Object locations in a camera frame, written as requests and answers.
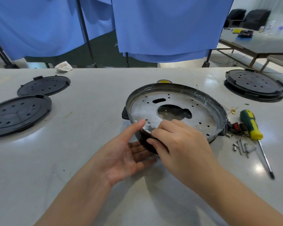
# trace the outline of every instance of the tabletop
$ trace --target tabletop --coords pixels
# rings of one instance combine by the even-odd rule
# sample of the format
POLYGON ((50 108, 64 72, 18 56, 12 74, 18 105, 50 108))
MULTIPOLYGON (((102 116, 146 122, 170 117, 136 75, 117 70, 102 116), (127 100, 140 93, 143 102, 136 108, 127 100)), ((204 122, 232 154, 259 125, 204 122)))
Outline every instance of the tabletop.
MULTIPOLYGON (((228 91, 223 81, 232 69, 98 68, 65 73, 71 84, 50 96, 52 111, 45 119, 21 133, 0 137, 0 226, 33 225, 84 163, 130 125, 121 117, 129 94, 160 79, 194 88, 197 84, 224 107, 237 108, 228 115, 231 122, 239 121, 241 110, 253 111, 275 180, 264 169, 260 151, 249 159, 232 151, 241 137, 218 136, 211 147, 226 170, 283 214, 283 100, 262 103, 228 91)), ((55 69, 0 69, 0 102, 16 97, 20 85, 33 77, 55 74, 55 69)), ((227 224, 159 160, 117 183, 94 225, 227 224)))
POLYGON ((266 35, 265 32, 254 31, 251 40, 236 39, 237 35, 231 30, 223 29, 220 39, 237 44, 257 54, 283 53, 283 38, 278 35, 266 35))

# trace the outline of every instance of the black office chair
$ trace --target black office chair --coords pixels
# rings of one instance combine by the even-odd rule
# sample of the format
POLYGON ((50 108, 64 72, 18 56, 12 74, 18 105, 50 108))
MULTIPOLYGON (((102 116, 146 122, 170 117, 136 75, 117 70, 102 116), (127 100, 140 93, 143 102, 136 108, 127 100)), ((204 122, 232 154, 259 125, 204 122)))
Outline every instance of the black office chair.
POLYGON ((244 22, 240 23, 241 28, 258 31, 261 26, 265 26, 270 15, 270 10, 256 9, 249 11, 244 18, 244 22))
POLYGON ((233 9, 224 23, 224 28, 234 28, 238 27, 244 18, 246 10, 245 9, 233 9))

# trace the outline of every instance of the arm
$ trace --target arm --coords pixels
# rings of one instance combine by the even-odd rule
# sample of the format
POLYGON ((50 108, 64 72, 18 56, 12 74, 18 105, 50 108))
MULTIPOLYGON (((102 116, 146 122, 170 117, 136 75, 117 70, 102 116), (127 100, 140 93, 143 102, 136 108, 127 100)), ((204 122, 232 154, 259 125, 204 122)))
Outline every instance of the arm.
POLYGON ((132 124, 98 150, 70 179, 35 226, 91 225, 114 184, 156 163, 156 159, 142 161, 151 152, 139 142, 128 143, 144 124, 145 120, 132 124))
POLYGON ((164 120, 148 139, 166 168, 195 191, 229 225, 283 226, 283 215, 268 205, 215 158, 206 137, 177 120, 164 120))

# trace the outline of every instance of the screwdriver shaft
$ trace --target screwdriver shaft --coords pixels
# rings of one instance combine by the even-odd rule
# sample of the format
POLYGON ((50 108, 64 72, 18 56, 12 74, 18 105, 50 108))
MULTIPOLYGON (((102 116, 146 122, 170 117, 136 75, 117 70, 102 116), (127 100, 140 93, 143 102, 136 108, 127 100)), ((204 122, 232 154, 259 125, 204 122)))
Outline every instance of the screwdriver shaft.
POLYGON ((263 156, 264 156, 265 162, 266 162, 266 164, 267 164, 270 177, 271 177, 272 179, 275 179, 275 175, 274 175, 274 173, 273 173, 273 171, 272 171, 272 168, 270 167, 270 165, 269 165, 269 163, 268 163, 268 160, 267 160, 267 158, 266 158, 266 155, 265 155, 265 152, 264 152, 264 150, 263 150, 263 147, 262 147, 262 144, 261 144, 260 140, 258 140, 258 143, 259 143, 261 152, 262 152, 262 154, 263 154, 263 156))

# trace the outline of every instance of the screwdriver handle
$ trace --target screwdriver handle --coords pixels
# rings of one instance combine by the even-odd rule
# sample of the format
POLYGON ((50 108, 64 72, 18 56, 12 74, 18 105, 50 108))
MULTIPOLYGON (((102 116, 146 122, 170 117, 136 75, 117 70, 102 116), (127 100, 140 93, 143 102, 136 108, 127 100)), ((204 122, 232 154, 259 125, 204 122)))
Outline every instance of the screwdriver handle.
POLYGON ((240 119, 248 127, 252 140, 261 140, 263 138, 263 134, 260 132, 256 123, 255 115, 250 110, 242 110, 240 112, 240 119))

